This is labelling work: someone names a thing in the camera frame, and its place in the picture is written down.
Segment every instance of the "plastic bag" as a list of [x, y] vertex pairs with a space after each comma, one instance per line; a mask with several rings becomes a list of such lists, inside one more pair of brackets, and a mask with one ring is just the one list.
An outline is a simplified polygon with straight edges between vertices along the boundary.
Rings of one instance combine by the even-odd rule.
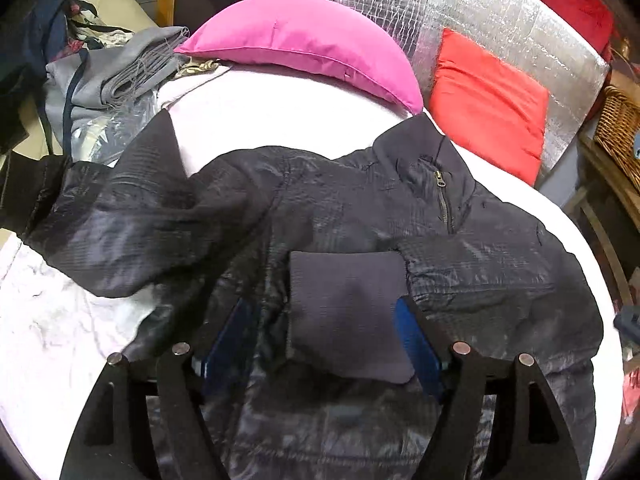
[[138, 99], [92, 119], [73, 132], [73, 160], [111, 164], [158, 112], [158, 92], [153, 89]]

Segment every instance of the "foil insulation sheet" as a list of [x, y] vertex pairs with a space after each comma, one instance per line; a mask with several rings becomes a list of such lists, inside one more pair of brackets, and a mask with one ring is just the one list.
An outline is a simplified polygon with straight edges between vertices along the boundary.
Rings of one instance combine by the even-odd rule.
[[372, 19], [402, 47], [425, 104], [442, 29], [451, 28], [550, 92], [540, 176], [558, 161], [604, 82], [608, 65], [540, 0], [334, 0]]

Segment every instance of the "pillow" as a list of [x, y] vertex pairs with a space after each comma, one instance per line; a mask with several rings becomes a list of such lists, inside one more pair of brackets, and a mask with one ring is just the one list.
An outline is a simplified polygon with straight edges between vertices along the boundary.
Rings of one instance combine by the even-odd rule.
[[175, 52], [335, 77], [411, 113], [422, 111], [402, 49], [369, 18], [329, 0], [243, 0], [213, 16]]
[[429, 111], [456, 144], [530, 186], [540, 168], [549, 92], [461, 34], [444, 29]]

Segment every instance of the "jacket zipper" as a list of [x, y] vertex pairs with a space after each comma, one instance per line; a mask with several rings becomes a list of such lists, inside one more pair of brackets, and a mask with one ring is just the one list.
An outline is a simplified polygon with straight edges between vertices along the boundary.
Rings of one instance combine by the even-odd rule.
[[438, 186], [438, 201], [440, 202], [440, 210], [442, 211], [442, 221], [444, 222], [444, 225], [447, 226], [447, 232], [451, 234], [453, 232], [453, 225], [451, 212], [449, 210], [449, 200], [447, 200], [445, 191], [447, 183], [444, 181], [442, 173], [439, 171], [436, 171], [434, 176], [436, 177], [436, 184]]

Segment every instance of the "silver bolt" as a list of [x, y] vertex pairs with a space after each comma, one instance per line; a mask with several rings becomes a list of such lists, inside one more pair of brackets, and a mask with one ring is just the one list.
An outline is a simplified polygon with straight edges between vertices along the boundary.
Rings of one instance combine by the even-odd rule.
[[117, 364], [120, 364], [123, 360], [122, 354], [120, 352], [114, 352], [113, 354], [109, 354], [109, 356], [107, 357], [107, 362], [108, 364], [110, 364], [111, 366], [115, 366]]
[[471, 346], [466, 344], [464, 341], [456, 341], [455, 343], [453, 343], [453, 351], [456, 354], [467, 355], [469, 352], [471, 352]]
[[536, 360], [529, 354], [520, 354], [518, 356], [518, 361], [520, 361], [525, 366], [533, 366], [533, 363], [536, 362]]
[[176, 343], [171, 347], [171, 352], [173, 352], [174, 355], [185, 355], [190, 351], [191, 347], [189, 346], [189, 343]]

